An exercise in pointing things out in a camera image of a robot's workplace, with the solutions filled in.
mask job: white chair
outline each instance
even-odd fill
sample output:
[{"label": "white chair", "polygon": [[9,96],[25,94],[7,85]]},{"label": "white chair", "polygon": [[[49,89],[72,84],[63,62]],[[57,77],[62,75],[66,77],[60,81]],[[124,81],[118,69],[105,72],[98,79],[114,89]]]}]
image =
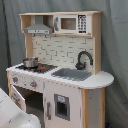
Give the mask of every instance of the white chair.
[{"label": "white chair", "polygon": [[41,128],[39,119],[23,112],[0,88],[0,128]]}]

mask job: gray curtain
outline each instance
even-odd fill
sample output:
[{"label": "gray curtain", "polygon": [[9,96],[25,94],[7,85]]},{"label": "gray curtain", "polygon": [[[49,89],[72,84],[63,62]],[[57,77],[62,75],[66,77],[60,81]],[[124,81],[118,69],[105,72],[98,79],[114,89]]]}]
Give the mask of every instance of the gray curtain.
[{"label": "gray curtain", "polygon": [[6,68],[8,67],[3,4],[0,0],[0,88],[8,92]]},{"label": "gray curtain", "polygon": [[106,88],[106,121],[128,127],[128,0],[5,0],[12,65],[25,57],[19,13],[94,11],[102,13],[102,70],[115,77]]}]

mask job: tile backsplash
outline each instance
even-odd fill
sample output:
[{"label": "tile backsplash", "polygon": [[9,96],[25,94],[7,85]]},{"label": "tile backsplash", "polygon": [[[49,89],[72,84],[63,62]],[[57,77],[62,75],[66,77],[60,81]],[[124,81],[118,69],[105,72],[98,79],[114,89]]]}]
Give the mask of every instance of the tile backsplash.
[{"label": "tile backsplash", "polygon": [[[75,68],[78,54],[89,52],[93,57],[93,38],[33,34],[33,56],[41,63]],[[93,71],[88,56],[82,55],[81,62],[86,62],[86,69]]]}]

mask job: play kitchen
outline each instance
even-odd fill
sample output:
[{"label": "play kitchen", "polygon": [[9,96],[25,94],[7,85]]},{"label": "play kitchen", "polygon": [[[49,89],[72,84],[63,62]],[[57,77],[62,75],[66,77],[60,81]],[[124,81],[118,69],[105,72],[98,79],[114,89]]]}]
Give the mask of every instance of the play kitchen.
[{"label": "play kitchen", "polygon": [[10,98],[38,111],[45,128],[104,128],[105,87],[114,78],[101,71],[101,12],[20,18],[26,59],[7,69]]}]

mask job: microwave window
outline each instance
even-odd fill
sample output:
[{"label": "microwave window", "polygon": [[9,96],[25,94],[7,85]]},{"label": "microwave window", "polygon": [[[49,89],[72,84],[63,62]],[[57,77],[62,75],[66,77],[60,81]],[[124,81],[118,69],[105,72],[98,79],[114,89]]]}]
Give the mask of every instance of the microwave window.
[{"label": "microwave window", "polygon": [[61,18],[61,29],[76,30],[76,18]]}]

